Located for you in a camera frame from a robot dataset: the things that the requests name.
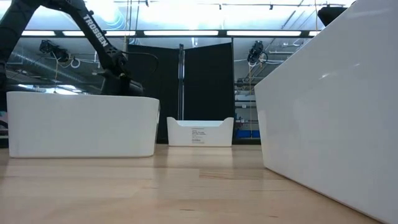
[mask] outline label on box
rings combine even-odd
[[[206,131],[204,128],[192,128],[192,143],[193,144],[204,144],[206,137]]]

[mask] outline white bin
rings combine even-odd
[[[147,157],[159,101],[132,96],[7,93],[11,157]]]
[[[169,117],[169,145],[231,147],[233,123],[233,118],[224,121],[176,121]]]

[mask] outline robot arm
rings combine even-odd
[[[30,18],[39,6],[66,12],[76,22],[98,53],[105,72],[101,93],[104,95],[142,95],[143,87],[132,81],[127,58],[111,45],[87,10],[83,0],[13,0],[0,22],[0,83],[6,81],[6,63]]]

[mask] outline black backdrop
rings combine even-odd
[[[232,43],[185,50],[184,119],[234,117]]]
[[[178,116],[178,53],[179,49],[130,45],[129,68],[135,81],[145,88],[145,96],[160,100],[157,142],[167,142],[167,117]],[[232,44],[212,45],[185,50],[184,119],[224,120],[234,117],[234,77]]]
[[[178,107],[178,50],[160,47],[130,45],[129,52],[145,52],[156,55],[159,67],[155,73],[152,57],[146,55],[129,55],[129,68],[134,72],[136,81],[145,88],[145,96],[160,100],[159,126],[157,141],[167,141],[167,117],[177,119]]]

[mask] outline ceiling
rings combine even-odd
[[[102,0],[101,4],[92,4],[89,0],[87,6],[94,10],[95,19],[102,29],[261,29],[261,30],[315,30],[323,29],[324,26],[315,13],[314,0],[273,0],[272,10],[270,1],[260,0],[185,0],[184,3],[178,0],[150,1],[149,7],[145,1],[139,6],[137,1],[127,2],[126,0],[112,1]],[[0,1],[0,17],[2,17],[10,1]],[[322,4],[350,5],[352,0],[317,0],[319,10]],[[44,7],[39,8],[30,20],[27,30],[78,30],[73,20],[63,12],[50,10]],[[18,42],[17,49],[29,51],[40,62],[45,62],[55,67],[54,59],[39,52],[39,45],[42,38],[22,38]],[[76,58],[93,61],[95,58],[94,48],[84,38],[51,38],[53,43],[67,49]],[[257,39],[234,38],[234,59],[247,58],[248,50]],[[301,39],[260,39],[268,51],[295,52],[305,41]],[[110,42],[117,48],[122,49],[123,39],[110,39]],[[176,49],[179,44],[185,48],[202,47],[207,45],[223,44],[232,42],[230,38],[140,38],[134,41],[135,44],[166,47]],[[285,60],[287,55],[269,55],[270,60]],[[256,74],[264,77],[277,65],[267,65],[261,73]],[[94,63],[81,63],[79,68],[66,68],[74,75],[84,77],[88,82],[99,82],[100,77],[93,75],[98,71],[98,65]],[[243,78],[248,74],[249,66],[247,61],[235,62],[235,79]]]

